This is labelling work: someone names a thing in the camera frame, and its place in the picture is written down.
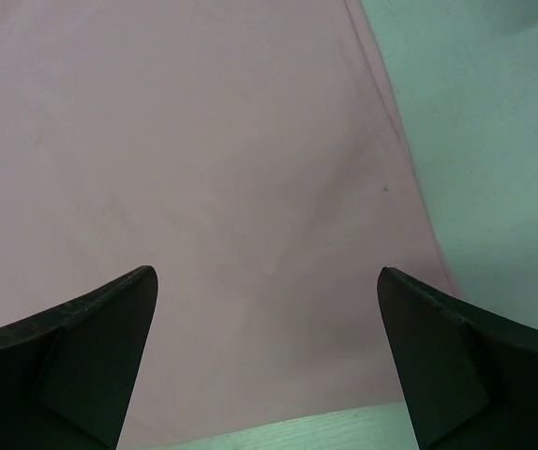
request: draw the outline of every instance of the pink fabric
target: pink fabric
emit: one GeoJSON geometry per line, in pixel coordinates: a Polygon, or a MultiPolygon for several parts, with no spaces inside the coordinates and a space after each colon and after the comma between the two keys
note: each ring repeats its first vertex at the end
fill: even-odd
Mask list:
{"type": "Polygon", "coordinates": [[[0,325],[152,264],[124,447],[401,398],[377,275],[450,286],[361,14],[0,0],[0,325]]]}

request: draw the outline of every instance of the cloth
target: cloth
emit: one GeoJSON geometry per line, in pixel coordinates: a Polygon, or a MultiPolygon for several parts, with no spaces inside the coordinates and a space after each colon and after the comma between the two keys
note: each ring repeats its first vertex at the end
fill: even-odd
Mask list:
{"type": "Polygon", "coordinates": [[[377,275],[451,289],[401,132],[355,2],[0,0],[0,326],[152,264],[124,448],[401,399],[377,275]]]}

